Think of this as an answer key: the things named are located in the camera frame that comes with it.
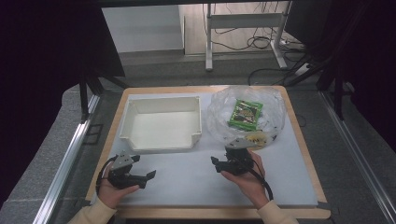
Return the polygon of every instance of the wooden frame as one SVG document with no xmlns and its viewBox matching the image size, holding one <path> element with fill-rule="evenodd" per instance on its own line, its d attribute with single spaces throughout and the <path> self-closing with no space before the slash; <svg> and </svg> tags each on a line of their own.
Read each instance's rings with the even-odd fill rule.
<svg viewBox="0 0 396 224">
<path fill-rule="evenodd" d="M 111 124 L 110 131 L 105 142 L 102 155 L 97 164 L 95 173 L 89 190 L 87 192 L 86 200 L 90 201 L 95 191 L 96 177 L 100 169 L 107 161 L 111 147 L 113 145 L 114 137 L 116 135 L 125 102 L 129 94 L 161 94 L 161 93 L 194 93 L 194 92 L 217 92 L 221 91 L 228 86 L 197 86 L 197 87 L 154 87 L 154 88 L 129 88 L 126 89 L 121 96 L 119 107 L 116 115 Z M 254 89 L 265 88 L 260 86 L 252 87 Z M 323 189 L 318 180 L 318 175 L 315 170 L 314 164 L 309 155 L 303 134 L 300 130 L 297 118 L 295 117 L 289 96 L 284 87 L 273 86 L 279 90 L 285 101 L 288 115 L 291 121 L 291 126 L 296 134 L 296 139 L 300 147 L 301 153 L 304 158 L 304 163 L 310 175 L 312 185 L 315 193 L 317 194 L 320 204 L 326 204 L 327 200 L 324 195 Z M 306 207 L 306 208 L 282 208 L 285 212 L 291 214 L 296 218 L 318 218 L 324 219 L 330 217 L 331 211 L 321 207 Z M 245 206 L 236 207 L 160 207 L 160 206 L 119 206 L 117 216 L 125 218 L 169 218 L 169 219 L 260 219 L 256 209 Z"/>
</svg>

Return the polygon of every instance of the white plastic tray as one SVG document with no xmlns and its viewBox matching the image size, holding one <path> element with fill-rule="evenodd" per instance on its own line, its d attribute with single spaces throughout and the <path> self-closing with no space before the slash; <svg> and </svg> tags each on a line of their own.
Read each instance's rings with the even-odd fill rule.
<svg viewBox="0 0 396 224">
<path fill-rule="evenodd" d="M 202 135 L 200 98 L 128 100 L 121 119 L 120 139 L 132 151 L 175 152 L 192 148 Z"/>
</svg>

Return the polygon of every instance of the black curtain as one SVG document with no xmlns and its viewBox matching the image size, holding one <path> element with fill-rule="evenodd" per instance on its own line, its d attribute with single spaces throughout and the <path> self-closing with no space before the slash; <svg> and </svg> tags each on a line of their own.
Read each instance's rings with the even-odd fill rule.
<svg viewBox="0 0 396 224">
<path fill-rule="evenodd" d="M 97 77 L 93 71 L 124 76 L 101 8 L 52 2 L 8 1 L 0 9 L 0 204 L 48 134 L 64 91 Z"/>
<path fill-rule="evenodd" d="M 343 55 L 351 99 L 396 151 L 396 2 L 372 1 Z"/>
</svg>

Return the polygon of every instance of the white wall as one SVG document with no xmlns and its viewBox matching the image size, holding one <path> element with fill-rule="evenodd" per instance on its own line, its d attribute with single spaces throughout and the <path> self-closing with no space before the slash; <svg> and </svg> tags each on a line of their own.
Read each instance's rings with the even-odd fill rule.
<svg viewBox="0 0 396 224">
<path fill-rule="evenodd" d="M 102 10 L 118 52 L 183 49 L 178 6 Z"/>
</svg>

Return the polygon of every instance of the metal stand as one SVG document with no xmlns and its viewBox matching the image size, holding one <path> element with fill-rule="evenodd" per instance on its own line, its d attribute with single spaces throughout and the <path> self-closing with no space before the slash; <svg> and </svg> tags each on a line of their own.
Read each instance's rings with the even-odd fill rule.
<svg viewBox="0 0 396 224">
<path fill-rule="evenodd" d="M 280 53 L 279 41 L 285 28 L 286 19 L 289 14 L 291 1 L 286 5 L 282 13 L 266 14 L 237 14 L 237 15 L 211 15 L 211 4 L 207 4 L 206 13 L 206 71 L 213 70 L 213 50 L 212 50 L 212 29 L 230 28 L 256 28 L 256 27 L 277 27 L 276 38 L 271 41 L 272 50 L 276 56 L 280 69 L 287 69 L 285 59 Z"/>
<path fill-rule="evenodd" d="M 88 93 L 87 86 L 90 88 L 94 95 L 102 94 L 104 88 L 98 77 L 90 77 L 81 75 L 79 79 L 79 97 L 81 100 L 81 124 L 87 121 L 90 116 L 88 109 Z"/>
</svg>

